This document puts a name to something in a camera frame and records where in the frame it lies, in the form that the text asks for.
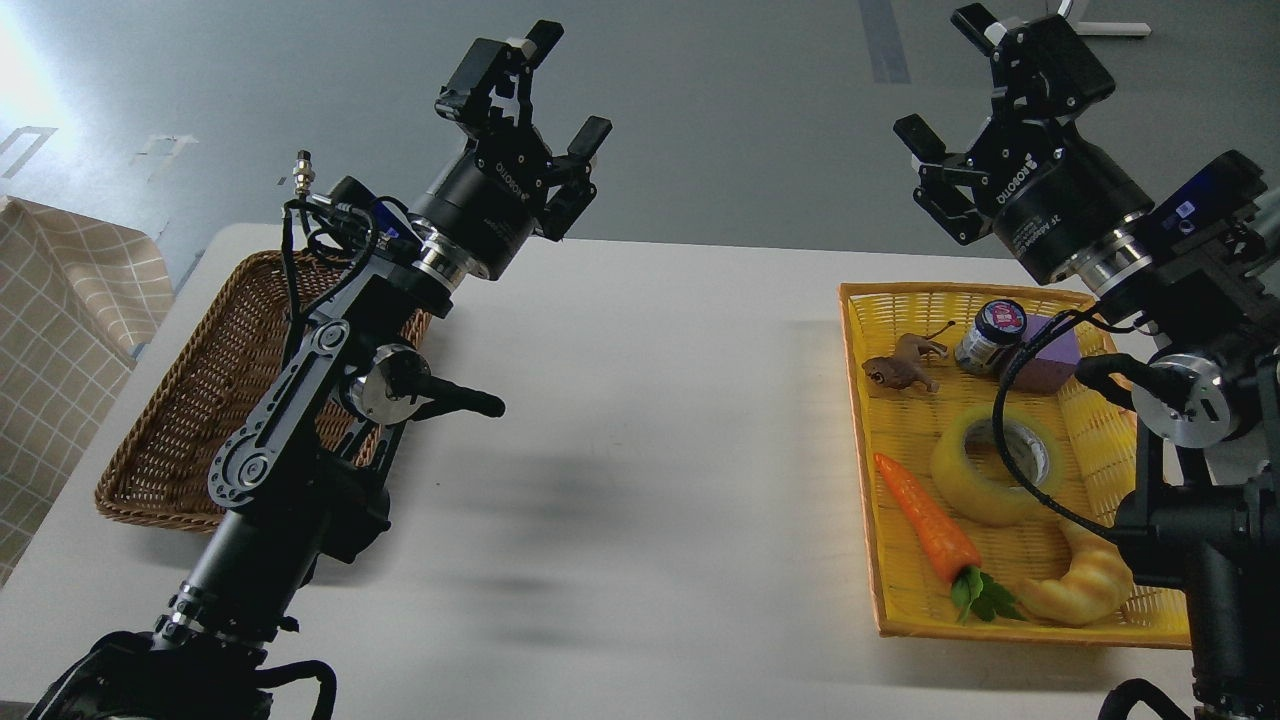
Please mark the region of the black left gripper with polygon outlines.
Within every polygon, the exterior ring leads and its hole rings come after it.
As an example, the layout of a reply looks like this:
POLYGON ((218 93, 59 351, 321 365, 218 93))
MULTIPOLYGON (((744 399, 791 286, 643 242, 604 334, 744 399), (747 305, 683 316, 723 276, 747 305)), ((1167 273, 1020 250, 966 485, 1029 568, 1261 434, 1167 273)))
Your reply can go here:
POLYGON ((566 237, 596 196, 594 161, 612 120, 589 117, 552 160, 532 123, 532 74, 563 35, 559 22, 538 20, 524 37, 476 38, 435 101, 436 114, 466 140, 410 205, 410 219, 465 251, 470 273, 486 281, 502 277, 531 234, 566 237), (535 177, 549 160, 539 177, 554 190, 547 200, 535 177))

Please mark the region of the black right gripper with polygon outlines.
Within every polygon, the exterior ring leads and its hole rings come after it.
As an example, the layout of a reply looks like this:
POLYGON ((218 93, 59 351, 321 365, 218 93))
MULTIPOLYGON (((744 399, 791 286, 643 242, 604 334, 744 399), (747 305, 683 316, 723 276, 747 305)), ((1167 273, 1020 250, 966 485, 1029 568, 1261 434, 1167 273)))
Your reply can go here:
POLYGON ((989 115, 963 152, 948 151, 918 114, 893 123, 916 170, 913 199, 961 246, 995 233, 1048 284, 1155 205, 1076 126, 1115 92, 1115 78, 1057 14, 998 20, 972 3, 950 20, 989 63, 989 115))

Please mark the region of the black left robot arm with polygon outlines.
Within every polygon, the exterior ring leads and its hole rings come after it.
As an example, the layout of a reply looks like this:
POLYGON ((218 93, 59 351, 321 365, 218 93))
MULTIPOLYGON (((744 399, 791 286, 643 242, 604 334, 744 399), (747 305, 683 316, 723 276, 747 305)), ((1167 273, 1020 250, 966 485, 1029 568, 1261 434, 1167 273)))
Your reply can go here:
POLYGON ((316 193, 298 152, 282 209, 282 365, 212 456, 220 525, 154 629, 99 639, 29 717, 266 719, 274 689, 307 679, 312 717, 332 717, 328 664, 264 664, 276 634, 297 630, 294 593, 319 557, 352 562, 388 530, 387 477, 410 423, 506 410, 435 375, 404 323, 445 316, 465 277, 497 279, 529 237, 562 240, 596 196, 611 122, 588 118, 561 155, 532 122, 534 73, 563 32, 539 20, 522 37, 474 41, 435 101, 465 145, 412 206, 351 177, 316 193))

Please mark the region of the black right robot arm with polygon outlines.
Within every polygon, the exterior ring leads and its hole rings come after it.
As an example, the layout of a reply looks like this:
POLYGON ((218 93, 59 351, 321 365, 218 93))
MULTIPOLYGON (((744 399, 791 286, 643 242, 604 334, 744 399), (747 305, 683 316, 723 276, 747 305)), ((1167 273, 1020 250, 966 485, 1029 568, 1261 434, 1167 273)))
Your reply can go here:
POLYGON ((895 133, 918 164, 915 202, 955 241, 988 234, 1039 284, 1071 275, 1096 296, 1060 313, 1000 382, 995 415, 1034 351, 1082 323, 1144 331, 1156 354, 1087 357, 1076 378, 1134 411, 1135 487, 1114 543, 1140 585, 1183 592, 1198 719, 1277 716, 1277 299, 1260 231, 1262 169, 1226 151, 1164 202, 1076 118, 1115 83, 1064 12, 998 20, 974 3, 954 26, 988 60, 989 117, 951 152, 918 115, 895 133))

